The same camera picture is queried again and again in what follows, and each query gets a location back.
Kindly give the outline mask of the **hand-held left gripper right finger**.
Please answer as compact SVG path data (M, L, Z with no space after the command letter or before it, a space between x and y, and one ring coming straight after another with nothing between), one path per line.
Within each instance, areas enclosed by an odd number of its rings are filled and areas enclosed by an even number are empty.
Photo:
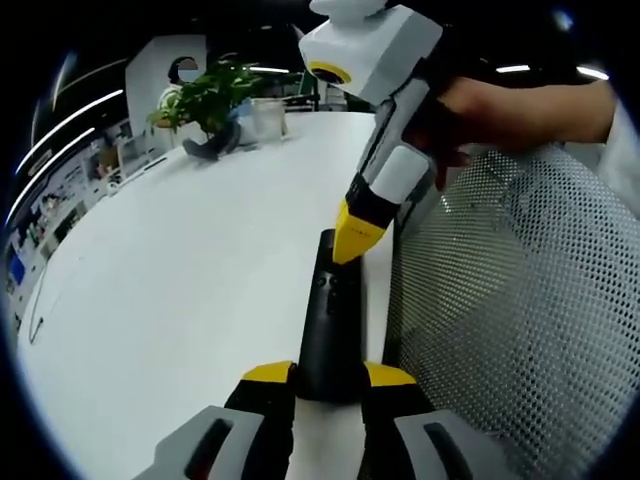
M368 479L504 479L499 443L451 410L436 410L405 371L365 364L362 398Z

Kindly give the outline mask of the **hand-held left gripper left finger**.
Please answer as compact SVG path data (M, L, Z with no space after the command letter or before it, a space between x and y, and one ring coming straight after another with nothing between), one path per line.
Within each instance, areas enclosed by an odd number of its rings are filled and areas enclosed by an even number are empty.
M293 452L295 364L243 375L222 407L208 406L158 442L139 479L283 479Z

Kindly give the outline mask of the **person's right hand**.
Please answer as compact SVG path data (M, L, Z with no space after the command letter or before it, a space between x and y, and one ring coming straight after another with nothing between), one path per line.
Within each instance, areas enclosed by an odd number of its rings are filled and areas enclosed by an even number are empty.
M486 144L526 150L548 142L536 107L536 88L515 89L458 77L437 98L425 100L403 139L435 161L434 184L445 189L451 168L470 164L462 148Z

